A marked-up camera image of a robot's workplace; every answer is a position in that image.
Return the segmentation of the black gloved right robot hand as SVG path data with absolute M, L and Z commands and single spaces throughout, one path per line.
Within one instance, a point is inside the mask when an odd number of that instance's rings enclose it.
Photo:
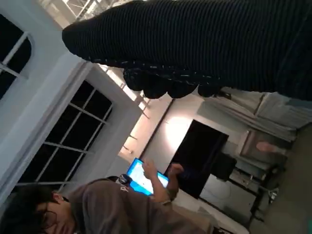
M 224 87 L 312 98 L 309 0 L 136 0 L 68 25 L 62 40 L 150 99 Z

